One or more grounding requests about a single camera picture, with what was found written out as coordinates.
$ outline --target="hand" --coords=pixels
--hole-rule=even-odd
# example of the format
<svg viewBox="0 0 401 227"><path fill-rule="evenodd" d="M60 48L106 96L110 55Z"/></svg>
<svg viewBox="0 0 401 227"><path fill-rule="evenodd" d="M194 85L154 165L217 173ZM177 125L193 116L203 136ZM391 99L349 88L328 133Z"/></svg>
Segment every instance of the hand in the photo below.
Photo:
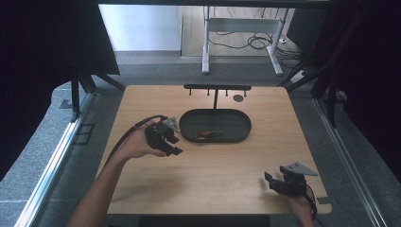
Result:
<svg viewBox="0 0 401 227"><path fill-rule="evenodd" d="M315 197L310 187L306 188L306 194L313 201L315 200ZM294 214L295 218L297 218L298 224L300 226L313 226L312 208L310 207L309 202L304 197L284 197L286 198L289 209Z"/></svg>
<svg viewBox="0 0 401 227"><path fill-rule="evenodd" d="M140 158L147 154L165 157L166 154L163 151L151 148L148 145L148 141L145 136L145 128L147 125L149 126L154 123L154 121L149 121L146 125L139 127L137 130L131 133L118 148L115 155L117 154L125 161L128 161L131 158Z"/></svg>

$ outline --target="metal rail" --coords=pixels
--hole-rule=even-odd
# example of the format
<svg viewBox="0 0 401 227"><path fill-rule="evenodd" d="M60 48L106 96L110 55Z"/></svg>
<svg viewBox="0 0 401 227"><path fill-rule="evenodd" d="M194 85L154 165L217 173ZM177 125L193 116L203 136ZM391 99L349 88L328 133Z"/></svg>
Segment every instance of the metal rail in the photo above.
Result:
<svg viewBox="0 0 401 227"><path fill-rule="evenodd" d="M66 151L69 149L71 142L77 132L82 119L85 117L86 110L88 109L89 102L93 98L92 94L87 94L81 103L81 114L75 122L70 122L61 137L55 151L53 152L49 162L47 163L44 172L35 186L29 200L26 202L23 212L18 217L14 226L30 226L39 212L39 208L44 202L44 198L51 183L56 177L57 171L61 165Z"/></svg>
<svg viewBox="0 0 401 227"><path fill-rule="evenodd" d="M326 117L325 108L322 104L321 100L316 98L313 99L316 108L318 109L319 115L324 123L324 126L327 129L327 132L333 141L334 146L336 147L336 151L339 154L339 157L345 167L345 170L348 173L348 176L351 179L351 182L354 185L354 188L359 195L359 198L368 214L371 222L374 226L381 227L387 226L386 221L384 220L383 216L381 215L380 208L378 207L375 199L372 196L372 193L368 189L365 182L362 180L357 167L355 166L352 157L350 156L347 147L342 142L342 139L339 135L337 129L333 128L330 124L329 120Z"/></svg>

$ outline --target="grey floor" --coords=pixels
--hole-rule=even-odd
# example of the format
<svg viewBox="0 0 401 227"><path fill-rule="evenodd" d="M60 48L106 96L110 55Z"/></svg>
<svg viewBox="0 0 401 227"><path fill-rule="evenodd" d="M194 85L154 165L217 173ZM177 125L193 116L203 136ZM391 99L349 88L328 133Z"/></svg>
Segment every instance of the grey floor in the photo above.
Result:
<svg viewBox="0 0 401 227"><path fill-rule="evenodd" d="M207 82L275 86L283 79L273 74L265 57L213 58L210 74L205 76L201 73L200 58L182 58L174 52L117 54L122 76L112 77L125 85ZM92 135L75 137L76 143L68 149L33 226L65 225L96 175L123 92L101 79L94 79L97 91L83 122L93 127ZM310 97L309 90L313 82L289 95L333 205L330 214L318 215L318 218L324 226L374 226L367 212L369 207L365 206L363 198L359 196L320 111ZM60 109L65 99L70 99L69 84L56 89L53 104L43 124L6 179L0 183L0 225L14 225L58 144L71 117L71 110ZM400 182L355 128L340 104L336 110L337 132L387 226L401 226L398 215L401 209ZM137 222L136 215L109 215L106 225L137 226ZM295 220L291 215L272 216L270 225L295 226Z"/></svg>

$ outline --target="black oval tray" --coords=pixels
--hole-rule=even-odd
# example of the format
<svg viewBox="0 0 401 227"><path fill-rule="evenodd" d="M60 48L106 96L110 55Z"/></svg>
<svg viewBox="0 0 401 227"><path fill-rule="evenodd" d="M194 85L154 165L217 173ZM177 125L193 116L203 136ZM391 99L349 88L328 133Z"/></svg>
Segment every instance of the black oval tray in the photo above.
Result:
<svg viewBox="0 0 401 227"><path fill-rule="evenodd" d="M235 143L248 137L251 119L234 109L195 109L183 114L180 119L181 135L194 143ZM221 136L197 139L203 131L223 131Z"/></svg>

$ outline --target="black curtain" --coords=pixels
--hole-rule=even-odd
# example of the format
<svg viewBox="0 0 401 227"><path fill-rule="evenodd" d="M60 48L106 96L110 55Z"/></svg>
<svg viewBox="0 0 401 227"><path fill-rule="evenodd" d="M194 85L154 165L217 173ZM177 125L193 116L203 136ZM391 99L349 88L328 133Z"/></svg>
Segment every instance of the black curtain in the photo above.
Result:
<svg viewBox="0 0 401 227"><path fill-rule="evenodd" d="M98 5L0 3L0 179L73 73L119 75Z"/></svg>
<svg viewBox="0 0 401 227"><path fill-rule="evenodd" d="M344 110L401 181L401 20L397 1L374 0L340 58Z"/></svg>

